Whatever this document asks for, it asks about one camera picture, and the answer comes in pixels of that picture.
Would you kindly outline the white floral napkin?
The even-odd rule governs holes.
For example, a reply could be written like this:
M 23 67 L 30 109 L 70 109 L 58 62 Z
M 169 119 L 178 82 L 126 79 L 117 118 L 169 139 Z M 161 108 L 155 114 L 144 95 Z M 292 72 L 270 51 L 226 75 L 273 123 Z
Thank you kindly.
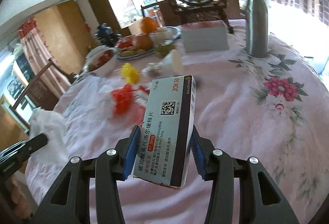
M 44 134 L 48 139 L 48 143 L 33 153 L 32 158 L 41 164 L 66 165 L 69 153 L 64 143 L 67 131 L 64 117 L 58 112 L 38 107 L 33 110 L 30 123 L 30 138 Z

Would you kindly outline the medicine box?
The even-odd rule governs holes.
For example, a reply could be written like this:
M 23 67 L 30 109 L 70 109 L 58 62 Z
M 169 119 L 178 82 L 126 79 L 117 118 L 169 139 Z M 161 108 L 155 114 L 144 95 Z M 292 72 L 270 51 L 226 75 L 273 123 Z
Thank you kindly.
M 196 83 L 191 75 L 152 81 L 134 177 L 169 188 L 185 185 L 195 96 Z

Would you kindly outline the yellow pom-pom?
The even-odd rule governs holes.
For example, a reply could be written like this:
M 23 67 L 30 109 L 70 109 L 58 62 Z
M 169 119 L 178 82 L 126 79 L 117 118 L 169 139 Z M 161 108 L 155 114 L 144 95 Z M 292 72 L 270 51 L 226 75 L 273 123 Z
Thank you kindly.
M 130 63 L 123 64 L 120 70 L 120 75 L 125 82 L 129 84 L 135 85 L 140 81 L 140 73 Z

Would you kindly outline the paper cup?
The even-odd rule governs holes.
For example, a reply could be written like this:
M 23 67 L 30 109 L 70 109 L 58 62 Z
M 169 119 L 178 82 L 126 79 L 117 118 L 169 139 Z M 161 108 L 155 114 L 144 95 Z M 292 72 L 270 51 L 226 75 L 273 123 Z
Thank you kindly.
M 171 50 L 160 62 L 149 63 L 141 70 L 141 74 L 150 79 L 182 76 L 184 72 L 181 55 L 176 49 Z

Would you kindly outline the pink floral tablecloth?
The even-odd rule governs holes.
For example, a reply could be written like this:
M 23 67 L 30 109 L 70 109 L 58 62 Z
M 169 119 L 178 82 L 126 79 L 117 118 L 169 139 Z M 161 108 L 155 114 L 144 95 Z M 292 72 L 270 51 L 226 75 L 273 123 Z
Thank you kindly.
M 266 58 L 246 54 L 245 23 L 232 21 L 229 50 L 184 53 L 196 80 L 194 124 L 231 156 L 256 156 L 280 187 L 300 223 L 328 196 L 328 90 L 292 47 L 270 37 Z M 118 71 L 87 75 L 55 107 L 65 119 L 69 156 L 95 158 L 127 137 L 132 114 L 111 114 L 110 92 L 124 85 Z

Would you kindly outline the red pink curtain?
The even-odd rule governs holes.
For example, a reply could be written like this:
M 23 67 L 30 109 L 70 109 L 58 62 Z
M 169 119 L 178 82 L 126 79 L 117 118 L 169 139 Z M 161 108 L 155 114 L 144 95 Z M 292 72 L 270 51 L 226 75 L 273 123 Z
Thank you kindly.
M 49 63 L 49 60 L 52 60 L 52 56 L 42 39 L 34 17 L 18 28 L 18 35 L 26 59 L 34 74 L 37 75 Z M 41 80 L 57 98 L 60 98 L 71 86 L 69 80 L 53 65 L 45 71 Z

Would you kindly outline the white floral bowl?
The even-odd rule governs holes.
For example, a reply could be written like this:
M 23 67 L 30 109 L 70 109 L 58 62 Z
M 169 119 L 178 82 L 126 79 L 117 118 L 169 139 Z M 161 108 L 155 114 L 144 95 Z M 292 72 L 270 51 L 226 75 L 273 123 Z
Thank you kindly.
M 115 70 L 116 60 L 117 57 L 113 48 L 104 49 L 86 60 L 82 72 L 106 77 Z

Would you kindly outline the black canister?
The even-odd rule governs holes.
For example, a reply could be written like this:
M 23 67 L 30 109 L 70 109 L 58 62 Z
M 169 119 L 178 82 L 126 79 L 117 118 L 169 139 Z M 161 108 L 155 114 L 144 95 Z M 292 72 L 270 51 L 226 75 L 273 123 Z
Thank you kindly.
M 101 45 L 108 47 L 115 47 L 121 38 L 121 34 L 118 31 L 113 31 L 106 23 L 97 26 L 95 36 Z

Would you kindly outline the red apple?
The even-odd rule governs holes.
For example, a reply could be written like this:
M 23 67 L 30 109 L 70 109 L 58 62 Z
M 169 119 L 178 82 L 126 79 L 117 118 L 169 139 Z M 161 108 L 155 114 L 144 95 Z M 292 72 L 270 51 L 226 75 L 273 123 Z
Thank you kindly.
M 153 41 L 147 34 L 140 34 L 132 37 L 132 45 L 136 49 L 149 51 L 153 48 Z

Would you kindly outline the white red box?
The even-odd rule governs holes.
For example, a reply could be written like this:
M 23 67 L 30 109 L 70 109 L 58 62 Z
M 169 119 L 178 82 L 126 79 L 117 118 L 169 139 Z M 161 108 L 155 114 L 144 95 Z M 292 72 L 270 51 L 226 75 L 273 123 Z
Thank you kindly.
M 226 51 L 229 49 L 227 27 L 222 20 L 188 23 L 181 26 L 186 53 Z

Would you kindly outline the grey metal bottle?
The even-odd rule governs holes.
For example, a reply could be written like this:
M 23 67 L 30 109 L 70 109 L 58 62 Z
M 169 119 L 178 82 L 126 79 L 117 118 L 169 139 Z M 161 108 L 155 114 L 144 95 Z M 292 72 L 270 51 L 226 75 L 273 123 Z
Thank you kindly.
M 247 0 L 246 51 L 249 55 L 264 58 L 268 46 L 268 9 L 264 0 Z

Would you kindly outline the orange fruit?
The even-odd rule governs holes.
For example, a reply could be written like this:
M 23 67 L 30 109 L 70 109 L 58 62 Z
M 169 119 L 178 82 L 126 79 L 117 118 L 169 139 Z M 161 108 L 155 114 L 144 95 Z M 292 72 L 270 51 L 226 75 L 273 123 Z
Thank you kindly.
M 157 30 L 157 22 L 153 18 L 144 17 L 140 21 L 140 28 L 141 28 L 143 33 L 150 34 L 150 33 L 155 32 Z

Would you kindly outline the blue fruit plate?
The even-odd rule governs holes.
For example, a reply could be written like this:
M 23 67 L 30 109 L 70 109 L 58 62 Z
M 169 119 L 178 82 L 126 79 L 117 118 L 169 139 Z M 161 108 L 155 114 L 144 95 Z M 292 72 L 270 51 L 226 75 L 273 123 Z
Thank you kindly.
M 164 57 L 175 49 L 174 41 L 180 36 L 179 28 L 162 27 L 150 34 L 124 37 L 118 45 L 117 58 L 119 60 L 132 60 L 151 53 Z

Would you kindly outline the glass of green tea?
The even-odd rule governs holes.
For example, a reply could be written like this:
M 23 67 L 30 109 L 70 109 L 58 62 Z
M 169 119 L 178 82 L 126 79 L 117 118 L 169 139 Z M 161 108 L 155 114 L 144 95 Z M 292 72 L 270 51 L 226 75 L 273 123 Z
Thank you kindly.
M 181 36 L 181 31 L 176 27 L 162 27 L 148 35 L 153 42 L 153 49 L 160 57 L 164 58 L 175 49 L 174 41 Z

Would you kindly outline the dark wooden chair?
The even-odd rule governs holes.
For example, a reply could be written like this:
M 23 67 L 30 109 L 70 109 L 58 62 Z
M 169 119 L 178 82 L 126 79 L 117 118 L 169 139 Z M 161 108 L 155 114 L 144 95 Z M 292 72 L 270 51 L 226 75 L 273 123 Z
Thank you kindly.
M 160 27 L 175 27 L 181 25 L 181 19 L 173 13 L 173 9 L 168 0 L 140 6 L 142 16 L 156 20 Z

